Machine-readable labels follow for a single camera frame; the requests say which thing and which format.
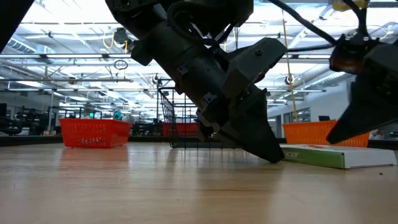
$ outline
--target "orange basket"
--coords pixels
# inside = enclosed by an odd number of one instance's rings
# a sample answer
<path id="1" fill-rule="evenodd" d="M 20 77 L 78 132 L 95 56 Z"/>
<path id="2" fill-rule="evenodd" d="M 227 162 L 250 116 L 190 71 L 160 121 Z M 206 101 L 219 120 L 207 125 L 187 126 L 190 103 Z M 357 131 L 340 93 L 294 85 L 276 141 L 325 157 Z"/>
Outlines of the orange basket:
<path id="1" fill-rule="evenodd" d="M 66 147 L 110 148 L 127 143 L 131 123 L 112 119 L 60 119 Z"/>
<path id="2" fill-rule="evenodd" d="M 326 137 L 337 121 L 283 124 L 287 144 L 331 145 Z M 334 146 L 367 147 L 370 132 L 342 141 Z"/>

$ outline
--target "wooden table surface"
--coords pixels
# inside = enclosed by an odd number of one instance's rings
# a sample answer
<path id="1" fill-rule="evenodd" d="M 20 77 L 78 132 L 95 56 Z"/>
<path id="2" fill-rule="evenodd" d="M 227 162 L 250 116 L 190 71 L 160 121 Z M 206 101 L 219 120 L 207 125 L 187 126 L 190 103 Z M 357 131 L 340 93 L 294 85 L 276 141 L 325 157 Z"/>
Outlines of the wooden table surface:
<path id="1" fill-rule="evenodd" d="M 269 164 L 166 143 L 2 147 L 0 223 L 398 223 L 398 168 Z"/>

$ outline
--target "computer monitor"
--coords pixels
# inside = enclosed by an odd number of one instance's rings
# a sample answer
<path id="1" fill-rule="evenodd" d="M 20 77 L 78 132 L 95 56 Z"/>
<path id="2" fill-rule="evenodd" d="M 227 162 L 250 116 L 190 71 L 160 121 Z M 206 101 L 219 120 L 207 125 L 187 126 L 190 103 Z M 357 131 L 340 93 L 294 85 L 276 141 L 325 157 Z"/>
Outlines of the computer monitor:
<path id="1" fill-rule="evenodd" d="M 319 116 L 319 121 L 330 121 L 329 116 Z"/>

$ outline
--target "wire basket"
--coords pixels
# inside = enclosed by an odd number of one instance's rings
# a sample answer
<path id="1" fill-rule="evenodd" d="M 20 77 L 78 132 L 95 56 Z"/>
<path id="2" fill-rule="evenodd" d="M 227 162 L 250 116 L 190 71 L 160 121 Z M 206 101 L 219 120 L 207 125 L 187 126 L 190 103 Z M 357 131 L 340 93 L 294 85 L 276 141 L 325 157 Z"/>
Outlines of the wire basket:
<path id="1" fill-rule="evenodd" d="M 131 123 L 112 119 L 60 119 L 66 147 L 110 148 L 129 139 Z"/>
<path id="2" fill-rule="evenodd" d="M 326 137 L 337 121 L 283 124 L 287 144 L 331 145 Z M 370 132 L 345 140 L 334 146 L 367 147 Z"/>
<path id="3" fill-rule="evenodd" d="M 164 122 L 162 123 L 162 135 L 167 136 L 172 148 L 225 148 L 224 143 L 210 138 L 205 142 L 198 139 L 199 124 L 196 115 L 197 107 L 189 103 L 184 96 L 183 103 L 176 103 L 174 98 L 175 88 L 159 88 L 159 96 L 162 100 Z"/>

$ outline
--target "robotic arm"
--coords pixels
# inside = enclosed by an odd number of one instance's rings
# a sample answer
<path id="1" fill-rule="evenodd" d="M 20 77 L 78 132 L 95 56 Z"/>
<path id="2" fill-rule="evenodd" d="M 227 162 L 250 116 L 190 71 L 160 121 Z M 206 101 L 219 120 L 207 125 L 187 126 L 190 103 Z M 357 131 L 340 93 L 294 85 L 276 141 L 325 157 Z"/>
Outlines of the robotic arm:
<path id="1" fill-rule="evenodd" d="M 267 120 L 267 89 L 258 89 L 254 82 L 264 78 L 287 49 L 270 38 L 228 54 L 219 46 L 252 14 L 253 0 L 106 3 L 139 39 L 131 57 L 141 65 L 155 60 L 174 80 L 176 91 L 198 107 L 202 140 L 216 132 L 220 140 L 270 162 L 284 158 Z"/>

